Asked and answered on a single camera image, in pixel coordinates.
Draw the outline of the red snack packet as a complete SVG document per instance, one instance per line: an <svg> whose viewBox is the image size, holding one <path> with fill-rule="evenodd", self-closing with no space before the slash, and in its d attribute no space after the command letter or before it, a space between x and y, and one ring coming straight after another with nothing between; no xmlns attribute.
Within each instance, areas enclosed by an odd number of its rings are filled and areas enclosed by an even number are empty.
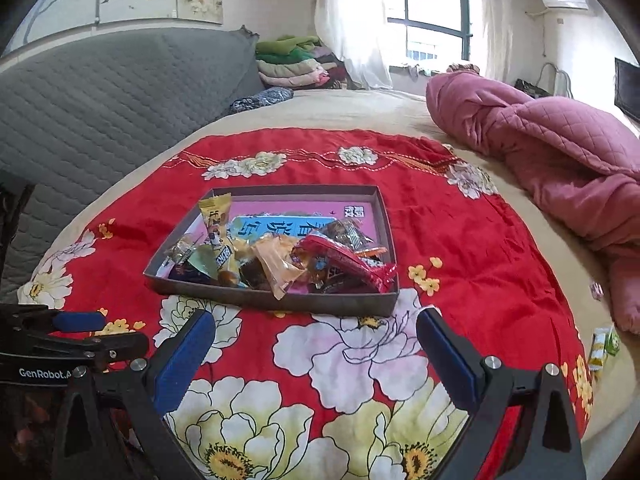
<svg viewBox="0 0 640 480"><path fill-rule="evenodd" d="M357 256L344 244L331 240L320 232L311 232L303 237L295 249L314 257L322 257L341 271L360 278L380 294L390 292L397 274L395 263L370 263L368 257Z"/></svg>

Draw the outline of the orange rice cracker packet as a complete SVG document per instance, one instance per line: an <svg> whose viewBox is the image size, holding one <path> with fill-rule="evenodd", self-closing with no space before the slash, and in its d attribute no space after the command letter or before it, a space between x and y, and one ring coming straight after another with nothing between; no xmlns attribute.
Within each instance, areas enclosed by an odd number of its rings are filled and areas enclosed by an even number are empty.
<svg viewBox="0 0 640 480"><path fill-rule="evenodd" d="M234 258L239 266L244 266L256 259L256 252L254 251L255 243L251 240L246 240L241 237L231 237L230 242L234 252Z"/></svg>

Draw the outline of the yellow green candy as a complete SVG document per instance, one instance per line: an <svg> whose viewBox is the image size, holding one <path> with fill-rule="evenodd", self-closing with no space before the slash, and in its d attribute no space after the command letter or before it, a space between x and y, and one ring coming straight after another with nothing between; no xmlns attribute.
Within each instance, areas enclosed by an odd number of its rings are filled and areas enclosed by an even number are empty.
<svg viewBox="0 0 640 480"><path fill-rule="evenodd" d="M593 331L588 367L593 373L600 373L610 356L620 352L620 336L614 325L598 327Z"/></svg>

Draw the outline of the blue wrapped candy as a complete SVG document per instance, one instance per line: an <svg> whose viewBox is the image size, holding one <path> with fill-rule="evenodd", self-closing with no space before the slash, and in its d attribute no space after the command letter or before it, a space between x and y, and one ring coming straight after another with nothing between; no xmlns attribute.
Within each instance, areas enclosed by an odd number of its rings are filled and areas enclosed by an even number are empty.
<svg viewBox="0 0 640 480"><path fill-rule="evenodd" d="M191 263L185 262L180 264L175 264L169 272L168 278L174 281L182 281L194 284L204 284L211 285L213 284L212 279L195 269Z"/></svg>

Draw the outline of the green foil snack packet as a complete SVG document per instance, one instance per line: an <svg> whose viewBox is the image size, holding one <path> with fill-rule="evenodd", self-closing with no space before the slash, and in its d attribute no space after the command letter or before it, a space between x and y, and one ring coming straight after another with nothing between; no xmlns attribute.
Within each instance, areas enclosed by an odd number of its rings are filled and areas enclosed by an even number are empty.
<svg viewBox="0 0 640 480"><path fill-rule="evenodd" d="M194 269L205 274L212 280L216 280L218 276L218 264L214 254L213 247L208 243L198 245L197 248L191 252L188 258L188 263L194 267Z"/></svg>

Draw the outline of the yellow candy packet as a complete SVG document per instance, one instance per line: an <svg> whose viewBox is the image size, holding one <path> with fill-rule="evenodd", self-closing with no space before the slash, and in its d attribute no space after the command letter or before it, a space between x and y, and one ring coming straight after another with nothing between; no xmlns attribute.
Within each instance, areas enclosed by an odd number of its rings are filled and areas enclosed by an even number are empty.
<svg viewBox="0 0 640 480"><path fill-rule="evenodd" d="M198 254L208 275L215 282L220 286L238 287L239 263L227 229L231 204L230 193L204 198L198 202L207 231L206 243L198 248Z"/></svg>

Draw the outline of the clear orange bread packet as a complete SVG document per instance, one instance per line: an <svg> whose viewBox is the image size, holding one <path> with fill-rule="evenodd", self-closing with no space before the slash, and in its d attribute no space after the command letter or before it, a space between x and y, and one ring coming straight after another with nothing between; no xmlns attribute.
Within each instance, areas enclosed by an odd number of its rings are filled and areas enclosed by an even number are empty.
<svg viewBox="0 0 640 480"><path fill-rule="evenodd" d="M306 271L303 263L296 262L292 257L297 243L296 237L271 233L264 234L255 242L256 258L277 300L281 300L288 288Z"/></svg>

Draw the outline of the grey quilted headboard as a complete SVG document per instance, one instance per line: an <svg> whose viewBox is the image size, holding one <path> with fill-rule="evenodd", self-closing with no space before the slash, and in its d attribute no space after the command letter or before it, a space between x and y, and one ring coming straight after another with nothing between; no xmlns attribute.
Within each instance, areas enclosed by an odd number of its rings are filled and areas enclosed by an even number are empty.
<svg viewBox="0 0 640 480"><path fill-rule="evenodd" d="M2 260L2 300L112 185L262 91L257 41L246 28L125 30L2 72L1 173L34 188Z"/></svg>

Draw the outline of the Snickers bar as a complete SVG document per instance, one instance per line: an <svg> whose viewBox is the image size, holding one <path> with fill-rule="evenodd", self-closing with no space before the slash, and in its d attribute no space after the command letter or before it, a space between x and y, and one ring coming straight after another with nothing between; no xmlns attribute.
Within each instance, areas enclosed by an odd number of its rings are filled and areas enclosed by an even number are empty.
<svg viewBox="0 0 640 480"><path fill-rule="evenodd" d="M307 271L309 291L316 294L376 292L376 288L369 281L346 272L326 257L313 256L308 263Z"/></svg>

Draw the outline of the brown chocolate snack packet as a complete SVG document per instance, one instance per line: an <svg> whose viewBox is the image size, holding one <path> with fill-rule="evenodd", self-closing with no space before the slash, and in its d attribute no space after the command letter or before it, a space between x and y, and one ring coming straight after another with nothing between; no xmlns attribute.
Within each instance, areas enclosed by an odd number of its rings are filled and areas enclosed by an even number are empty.
<svg viewBox="0 0 640 480"><path fill-rule="evenodd" d="M338 244L348 247L353 252L367 249L373 240L364 234L356 222L350 219L334 220L320 229L320 232Z"/></svg>

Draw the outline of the pink quilted blanket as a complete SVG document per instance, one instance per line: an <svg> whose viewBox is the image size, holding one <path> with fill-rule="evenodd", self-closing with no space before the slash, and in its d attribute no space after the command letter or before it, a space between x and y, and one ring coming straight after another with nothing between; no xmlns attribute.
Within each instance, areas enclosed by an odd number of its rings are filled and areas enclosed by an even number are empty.
<svg viewBox="0 0 640 480"><path fill-rule="evenodd" d="M533 99L472 70L431 78L433 122L500 159L534 203L583 238L608 270L621 330L639 330L639 140L611 114L560 96Z"/></svg>

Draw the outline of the dark patterned cloth bundle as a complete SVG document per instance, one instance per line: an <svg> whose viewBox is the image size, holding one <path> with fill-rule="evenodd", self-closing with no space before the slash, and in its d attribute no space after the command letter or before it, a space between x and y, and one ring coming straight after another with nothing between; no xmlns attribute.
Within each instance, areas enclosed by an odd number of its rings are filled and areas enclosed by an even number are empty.
<svg viewBox="0 0 640 480"><path fill-rule="evenodd" d="M286 102L294 96L294 91L289 88L271 87L254 94L254 96L244 96L234 100L229 106L230 114L239 114L248 110L258 110L258 108Z"/></svg>

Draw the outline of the stack of folded clothes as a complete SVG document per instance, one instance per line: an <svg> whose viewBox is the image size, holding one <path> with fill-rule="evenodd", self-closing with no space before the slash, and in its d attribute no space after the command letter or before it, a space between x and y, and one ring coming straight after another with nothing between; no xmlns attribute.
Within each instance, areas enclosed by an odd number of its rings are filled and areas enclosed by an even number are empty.
<svg viewBox="0 0 640 480"><path fill-rule="evenodd" d="M266 87L290 90L359 90L346 64L317 36L282 36L258 41L258 75Z"/></svg>

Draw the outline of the black television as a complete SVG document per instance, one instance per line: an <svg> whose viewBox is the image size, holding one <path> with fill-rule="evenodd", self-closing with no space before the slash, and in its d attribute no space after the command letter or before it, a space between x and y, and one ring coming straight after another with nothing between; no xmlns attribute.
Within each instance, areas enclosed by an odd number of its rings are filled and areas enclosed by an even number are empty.
<svg viewBox="0 0 640 480"><path fill-rule="evenodd" d="M615 59L614 104L635 122L640 122L640 68Z"/></svg>

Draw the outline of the white curtain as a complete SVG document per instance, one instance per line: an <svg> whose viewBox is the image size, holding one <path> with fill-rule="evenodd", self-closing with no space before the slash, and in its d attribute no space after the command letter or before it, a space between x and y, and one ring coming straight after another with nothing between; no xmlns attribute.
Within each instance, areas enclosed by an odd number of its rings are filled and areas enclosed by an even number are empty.
<svg viewBox="0 0 640 480"><path fill-rule="evenodd" d="M384 0L316 0L317 35L362 88L393 87L385 61L385 25Z"/></svg>

